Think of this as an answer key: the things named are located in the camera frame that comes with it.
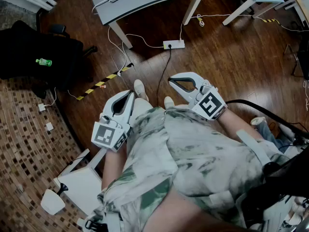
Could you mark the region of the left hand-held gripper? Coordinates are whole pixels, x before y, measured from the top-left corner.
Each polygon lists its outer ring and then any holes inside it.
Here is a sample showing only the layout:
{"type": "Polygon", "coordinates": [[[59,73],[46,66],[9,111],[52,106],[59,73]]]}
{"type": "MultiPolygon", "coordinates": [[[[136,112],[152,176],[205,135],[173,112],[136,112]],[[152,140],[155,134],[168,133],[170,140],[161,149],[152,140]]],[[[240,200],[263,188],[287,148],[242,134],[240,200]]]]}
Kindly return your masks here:
{"type": "Polygon", "coordinates": [[[117,93],[107,100],[99,122],[95,122],[91,142],[117,152],[127,140],[135,94],[131,90],[117,93]]]}

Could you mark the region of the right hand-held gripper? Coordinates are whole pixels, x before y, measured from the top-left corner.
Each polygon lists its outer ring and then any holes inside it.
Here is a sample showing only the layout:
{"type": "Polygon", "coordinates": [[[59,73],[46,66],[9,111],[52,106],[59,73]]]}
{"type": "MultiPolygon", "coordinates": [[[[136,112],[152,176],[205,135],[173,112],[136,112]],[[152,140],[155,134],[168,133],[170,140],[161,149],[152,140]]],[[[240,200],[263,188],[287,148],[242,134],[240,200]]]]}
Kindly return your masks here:
{"type": "Polygon", "coordinates": [[[169,78],[169,84],[189,103],[189,109],[207,120],[216,120],[227,108],[218,88],[195,72],[175,74],[169,78]],[[199,89],[188,90],[177,81],[191,82],[199,89]]]}

